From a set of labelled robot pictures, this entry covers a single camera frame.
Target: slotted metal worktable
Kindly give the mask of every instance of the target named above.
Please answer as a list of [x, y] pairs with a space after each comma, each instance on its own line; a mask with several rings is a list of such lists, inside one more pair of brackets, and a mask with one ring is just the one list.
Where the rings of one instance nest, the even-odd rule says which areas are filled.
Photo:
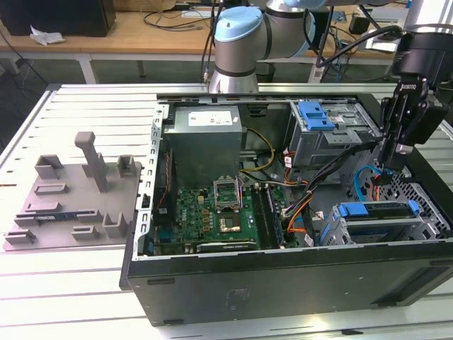
[[[394, 88], [387, 84], [268, 84], [261, 89], [371, 93], [380, 100]], [[39, 155], [58, 154], [63, 164], [80, 163], [83, 154], [74, 146], [74, 136], [91, 130], [106, 162], [115, 162], [121, 154], [133, 154], [142, 162], [150, 148], [149, 109], [156, 105], [156, 94], [205, 91], [190, 84], [67, 85], [46, 91], [0, 156], [0, 232], [9, 231], [22, 206], [35, 180], [33, 166]], [[420, 150], [453, 189], [450, 129], [442, 125]], [[0, 253], [0, 339], [426, 340], [453, 336], [453, 280], [410, 307], [153, 328], [134, 293], [118, 287], [123, 253], [124, 246]], [[364, 334], [342, 335], [342, 329]]]

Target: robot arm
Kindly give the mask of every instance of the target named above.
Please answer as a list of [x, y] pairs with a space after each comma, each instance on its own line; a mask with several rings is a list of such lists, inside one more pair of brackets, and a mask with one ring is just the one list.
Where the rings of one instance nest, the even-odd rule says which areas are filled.
[[[389, 2], [270, 0], [264, 15], [251, 7], [226, 10], [217, 23], [216, 70], [209, 90], [228, 94], [258, 92], [258, 60], [293, 57], [308, 50], [302, 31], [306, 25], [313, 39], [314, 24], [312, 16], [304, 20], [305, 9]], [[427, 142], [448, 113], [449, 107], [435, 98], [435, 89], [453, 71], [453, 0], [413, 0], [400, 36], [392, 67], [400, 81], [392, 98], [382, 101], [384, 141], [378, 158], [383, 168], [396, 171], [402, 170], [406, 155], [416, 144]]]
[[285, 0], [289, 7], [303, 9], [317, 9], [322, 6], [345, 6], [345, 5], [385, 5], [395, 0]]

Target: white table leg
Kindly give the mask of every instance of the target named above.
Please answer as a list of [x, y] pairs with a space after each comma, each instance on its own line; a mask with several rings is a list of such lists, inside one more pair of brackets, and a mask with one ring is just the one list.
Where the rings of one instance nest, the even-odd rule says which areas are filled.
[[20, 70], [17, 67], [16, 59], [0, 59], [0, 63], [3, 67], [9, 71], [11, 74], [19, 74]]
[[147, 69], [144, 67], [144, 62], [142, 60], [137, 61], [137, 66], [139, 68], [139, 75], [141, 78], [144, 78], [147, 76]]
[[84, 73], [85, 82], [87, 84], [98, 84], [98, 76], [91, 65], [91, 60], [89, 58], [81, 58], [79, 59], [79, 63], [82, 68], [82, 72]]

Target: yellow wire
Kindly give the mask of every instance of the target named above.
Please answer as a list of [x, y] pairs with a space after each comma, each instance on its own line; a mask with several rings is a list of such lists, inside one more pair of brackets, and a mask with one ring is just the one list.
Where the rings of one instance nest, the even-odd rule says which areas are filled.
[[250, 127], [247, 128], [247, 130], [250, 130], [250, 131], [253, 131], [255, 134], [257, 134], [258, 136], [260, 136], [260, 138], [262, 140], [265, 141], [265, 143], [269, 146], [270, 148], [270, 158], [269, 158], [269, 161], [268, 163], [262, 165], [262, 166], [257, 166], [256, 168], [250, 168], [250, 169], [240, 169], [239, 171], [240, 172], [244, 172], [244, 171], [260, 171], [262, 169], [266, 169], [268, 166], [270, 166], [273, 162], [274, 162], [274, 157], [275, 157], [275, 150], [274, 148], [272, 147], [272, 145], [270, 144], [270, 142], [266, 139], [266, 137], [264, 137], [262, 134], [260, 134], [257, 130], [255, 129], [252, 129]]

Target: floor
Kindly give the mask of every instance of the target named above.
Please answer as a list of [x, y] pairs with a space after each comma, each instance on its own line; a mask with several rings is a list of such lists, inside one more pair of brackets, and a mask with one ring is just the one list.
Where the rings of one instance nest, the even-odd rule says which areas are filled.
[[[20, 64], [21, 73], [17, 76], [4, 72], [0, 76], [0, 151], [9, 143], [21, 126], [33, 106], [44, 92], [43, 84], [33, 71], [28, 71], [28, 65]], [[136, 62], [95, 61], [93, 66], [98, 73], [100, 83], [196, 83], [200, 78], [199, 62], [145, 62], [148, 75], [140, 78]], [[49, 83], [84, 84], [84, 77], [79, 63], [66, 60], [35, 60], [33, 67]], [[277, 83], [306, 82], [309, 78], [311, 65], [307, 64], [276, 64], [273, 81]], [[263, 65], [257, 68], [257, 73], [265, 73]], [[380, 77], [386, 67], [353, 65], [347, 75], [356, 79]], [[335, 76], [326, 75], [323, 82], [335, 82]], [[345, 82], [362, 82], [360, 80], [344, 79]], [[452, 99], [453, 91], [443, 91], [440, 99], [448, 102]]]

